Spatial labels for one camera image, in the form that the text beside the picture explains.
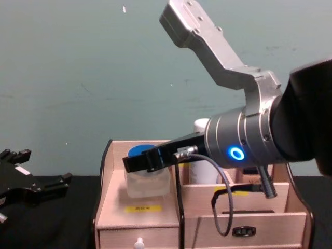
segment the wooden compartment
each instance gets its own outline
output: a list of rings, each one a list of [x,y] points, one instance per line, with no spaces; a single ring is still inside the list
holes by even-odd
[[[133,248],[138,237],[145,248],[178,248],[179,217],[175,191],[174,168],[170,167],[170,193],[161,197],[131,199],[127,195],[122,158],[133,146],[158,145],[164,141],[113,141],[103,156],[102,192],[96,212],[94,229],[98,249]],[[185,248],[301,248],[311,246],[313,217],[294,186],[287,164],[271,165],[278,196],[266,199],[263,193],[235,192],[232,228],[256,227],[256,235],[239,238],[219,235],[211,209],[213,193],[225,185],[190,185],[189,163],[180,164],[182,200],[185,213]],[[247,182],[237,169],[227,169],[231,184]],[[251,176],[256,181],[258,176]],[[227,195],[219,196],[216,204],[220,228],[228,222]]]

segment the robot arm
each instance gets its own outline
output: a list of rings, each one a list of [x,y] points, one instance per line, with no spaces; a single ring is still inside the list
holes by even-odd
[[[246,105],[211,117],[204,134],[124,158],[127,172],[168,167],[176,163],[174,153],[196,146],[196,153],[209,156],[220,167],[257,167],[267,198],[276,196],[266,171],[269,164],[316,158],[321,172],[332,175],[328,166],[332,117],[322,111],[324,105],[332,108],[332,60],[293,71],[282,94],[273,72],[241,62],[221,28],[196,1],[170,0],[160,23],[178,47],[195,52],[217,85],[243,89]]]

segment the black table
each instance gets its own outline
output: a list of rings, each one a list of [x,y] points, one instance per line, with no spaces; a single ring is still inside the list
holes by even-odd
[[[38,177],[41,182],[50,178]],[[315,215],[313,249],[332,248],[332,180],[320,176],[294,180]],[[0,248],[92,248],[91,215],[98,194],[98,176],[74,176],[63,199],[34,208],[15,204],[1,209],[10,220],[0,227]]]

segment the blue lid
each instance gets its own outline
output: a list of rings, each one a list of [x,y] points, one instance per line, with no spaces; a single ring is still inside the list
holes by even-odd
[[[137,145],[135,147],[132,147],[129,151],[128,151],[128,156],[129,157],[134,157],[137,155],[140,155],[142,152],[148,150],[148,149],[152,149],[154,148],[154,145],[151,144],[142,144],[142,145]]]

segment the wooden panel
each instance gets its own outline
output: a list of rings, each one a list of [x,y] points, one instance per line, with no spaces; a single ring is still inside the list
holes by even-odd
[[[108,187],[109,187],[109,183],[110,183],[110,179],[112,178],[112,174],[113,174],[113,144],[111,143],[110,146],[108,148],[105,148],[105,152],[103,155],[103,160],[104,160],[104,169],[101,172],[101,197],[100,197],[100,201],[99,201],[99,206],[97,209],[97,214],[95,217],[95,224],[98,224],[98,221],[100,219],[100,214],[102,211],[102,207],[104,205],[104,201],[105,201],[105,197],[106,194],[108,192]],[[100,242],[99,242],[99,233],[98,233],[98,229],[97,229],[97,225],[95,225],[94,228],[94,236],[95,236],[95,242],[96,242],[96,249],[99,249],[100,246]]]
[[[178,227],[174,196],[173,193],[169,193],[165,196],[132,199],[127,194],[124,170],[115,170],[97,227]],[[150,210],[133,210],[145,206],[151,207]]]
[[[228,182],[230,185],[234,185],[234,180],[235,180],[235,177],[233,175],[231,175],[230,173],[232,173],[231,171],[226,171],[225,170],[225,175],[228,179]]]
[[[232,179],[232,181],[234,182],[234,183],[236,183],[237,182],[237,178],[238,178],[238,169],[224,169],[227,173],[228,173],[228,175],[229,175],[229,177]]]
[[[221,230],[225,230],[228,216],[220,216],[218,220]],[[255,236],[239,238],[231,234],[226,237],[219,235],[215,228],[213,216],[186,218],[185,246],[186,248],[236,248],[237,246],[267,248],[267,246],[277,245],[299,245],[302,243],[305,220],[305,213],[236,214],[232,228],[256,227]]]
[[[273,210],[277,213],[283,213],[286,207],[289,183],[276,183],[274,186],[278,196],[273,199],[266,199],[265,195],[261,192],[233,194],[234,209]],[[216,188],[223,187],[225,187],[224,184],[182,186],[182,199],[186,217],[213,214],[211,198]],[[218,212],[229,210],[227,195],[219,196],[216,209]]]
[[[114,141],[114,170],[124,170],[123,158],[128,156],[128,151],[137,145],[141,144],[152,144],[158,145],[167,142],[167,140],[153,140],[153,141]]]
[[[174,170],[174,166],[169,167],[170,171],[172,172]],[[180,175],[180,182],[181,185],[188,184],[189,183],[189,177],[190,177],[190,163],[180,163],[178,165],[178,172]]]
[[[302,249],[311,247],[313,240],[314,218],[310,207],[302,200],[297,187],[293,181],[293,175],[289,164],[274,165],[274,182],[289,182],[289,195],[287,199],[286,212],[305,212],[307,214],[305,230],[303,233]]]
[[[141,237],[145,248],[178,249],[178,228],[145,228],[100,231],[101,249],[133,249]]]

